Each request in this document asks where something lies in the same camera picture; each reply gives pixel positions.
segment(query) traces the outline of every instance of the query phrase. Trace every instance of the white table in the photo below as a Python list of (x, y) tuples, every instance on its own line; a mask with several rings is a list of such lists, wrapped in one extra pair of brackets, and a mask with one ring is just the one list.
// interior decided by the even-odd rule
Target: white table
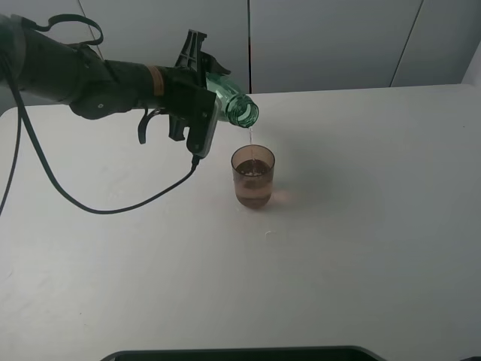
[[(388, 361), (481, 355), (481, 92), (424, 86), (253, 96), (274, 199), (237, 203), (220, 123), (182, 187), (95, 216), (51, 187), (23, 133), (0, 219), (0, 359), (118, 350), (355, 344)], [(29, 108), (59, 181), (97, 208), (184, 176), (185, 143), (140, 112), (95, 122)], [(0, 189), (16, 111), (0, 118)]]

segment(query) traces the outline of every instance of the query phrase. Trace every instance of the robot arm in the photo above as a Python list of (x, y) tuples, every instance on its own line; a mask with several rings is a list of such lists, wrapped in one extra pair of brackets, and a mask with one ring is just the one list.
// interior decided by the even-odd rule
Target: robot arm
[[(41, 34), (68, 21), (97, 28), (99, 39), (62, 44)], [(101, 59), (89, 47), (102, 42), (101, 28), (80, 15), (57, 15), (50, 18), (49, 26), (0, 15), (0, 51), (7, 55), (20, 90), (69, 105), (75, 114), (91, 120), (146, 109), (138, 128), (141, 143), (152, 115), (169, 114), (169, 137), (182, 141), (189, 127), (187, 148), (200, 158), (209, 151), (221, 108), (216, 94), (207, 90), (205, 73), (230, 73), (201, 52), (206, 37), (189, 30), (176, 66), (169, 68)], [(147, 115), (148, 108), (155, 113)]]

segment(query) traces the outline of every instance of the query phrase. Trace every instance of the white wall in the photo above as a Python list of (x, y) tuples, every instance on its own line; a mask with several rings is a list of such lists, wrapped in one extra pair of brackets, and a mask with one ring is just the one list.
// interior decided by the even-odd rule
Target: white wall
[(481, 86), (481, 43), (474, 53), (473, 59), (463, 78), (464, 84)]

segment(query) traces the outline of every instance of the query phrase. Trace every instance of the clear glass cup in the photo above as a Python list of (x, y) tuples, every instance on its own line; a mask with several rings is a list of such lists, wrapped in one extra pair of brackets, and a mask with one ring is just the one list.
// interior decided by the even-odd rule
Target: clear glass cup
[(261, 145), (247, 145), (235, 151), (231, 159), (237, 200), (248, 208), (265, 206), (272, 194), (276, 159)]

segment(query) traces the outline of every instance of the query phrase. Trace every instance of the bottle mouth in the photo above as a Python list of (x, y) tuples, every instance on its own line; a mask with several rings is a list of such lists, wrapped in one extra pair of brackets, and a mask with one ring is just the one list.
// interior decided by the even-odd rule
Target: bottle mouth
[(239, 94), (228, 103), (225, 115), (231, 124), (249, 128), (257, 121), (259, 108), (249, 96)]

